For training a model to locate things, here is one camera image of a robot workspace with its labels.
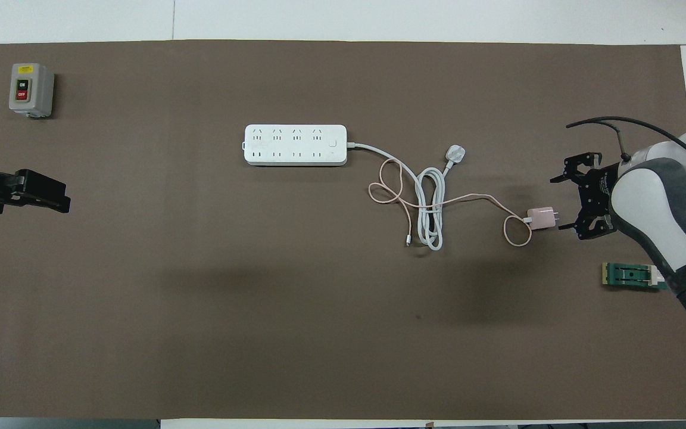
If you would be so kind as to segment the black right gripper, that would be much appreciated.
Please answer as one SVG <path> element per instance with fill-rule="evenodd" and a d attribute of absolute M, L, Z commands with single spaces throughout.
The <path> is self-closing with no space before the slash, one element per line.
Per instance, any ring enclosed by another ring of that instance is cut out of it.
<path fill-rule="evenodd" d="M 560 175 L 550 183 L 573 182 L 579 184 L 581 209 L 574 222 L 559 225 L 559 230 L 573 230 L 580 241 L 593 240 L 613 233 L 610 221 L 610 196 L 618 179 L 620 163 L 600 167 L 602 153 L 586 152 L 566 157 Z M 585 166 L 585 173 L 580 167 Z"/>

